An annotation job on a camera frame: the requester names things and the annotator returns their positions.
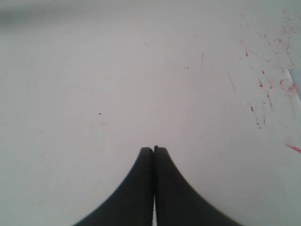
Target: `white floor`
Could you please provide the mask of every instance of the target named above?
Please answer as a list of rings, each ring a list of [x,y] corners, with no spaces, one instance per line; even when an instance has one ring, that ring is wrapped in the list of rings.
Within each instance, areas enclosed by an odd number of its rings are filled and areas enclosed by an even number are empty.
[[[299,0],[1,0],[0,221],[68,226],[143,146],[246,226],[301,225]]]

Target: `white surface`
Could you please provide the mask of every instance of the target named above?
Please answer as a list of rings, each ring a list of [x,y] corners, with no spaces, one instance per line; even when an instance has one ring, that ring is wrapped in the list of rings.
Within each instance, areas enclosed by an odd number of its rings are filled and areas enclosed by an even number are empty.
[[[1,225],[74,224],[160,145],[236,221],[299,226],[299,16],[299,0],[0,1]]]

